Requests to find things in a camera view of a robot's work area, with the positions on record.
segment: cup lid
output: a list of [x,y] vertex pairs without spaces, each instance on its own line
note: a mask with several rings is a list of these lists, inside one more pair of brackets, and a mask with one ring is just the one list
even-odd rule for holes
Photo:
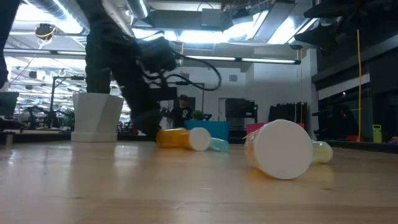
[[210,133],[205,128],[193,128],[189,133],[189,144],[196,151],[204,151],[211,143]]

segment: green object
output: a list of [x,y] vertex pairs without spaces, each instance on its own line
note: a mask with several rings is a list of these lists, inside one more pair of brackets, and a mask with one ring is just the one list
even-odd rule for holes
[[195,111],[192,113],[192,118],[193,118],[194,120],[201,121],[201,120],[203,120],[203,118],[204,118],[204,114],[203,114],[203,112],[200,111],[200,110],[195,110]]
[[373,142],[374,143],[382,143],[382,136],[381,136],[381,125],[374,124],[373,128]]
[[229,143],[222,139],[211,138],[210,149],[219,152],[229,152]]

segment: man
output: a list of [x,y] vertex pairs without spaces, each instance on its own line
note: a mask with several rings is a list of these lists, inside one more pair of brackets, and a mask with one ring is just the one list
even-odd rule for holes
[[186,95],[180,96],[180,106],[172,110],[171,117],[174,128],[183,128],[184,122],[192,119],[192,109],[188,106],[188,97]]

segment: white planter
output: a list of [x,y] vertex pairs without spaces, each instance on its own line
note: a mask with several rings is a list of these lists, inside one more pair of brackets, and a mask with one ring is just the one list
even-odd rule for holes
[[73,96],[75,131],[72,141],[115,142],[123,98],[103,93],[79,93]]

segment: orange bottle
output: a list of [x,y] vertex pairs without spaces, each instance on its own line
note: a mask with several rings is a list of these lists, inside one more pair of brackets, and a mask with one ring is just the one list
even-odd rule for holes
[[156,144],[159,148],[185,148],[195,151],[204,151],[211,143],[210,133],[205,128],[183,128],[160,130],[156,135]]

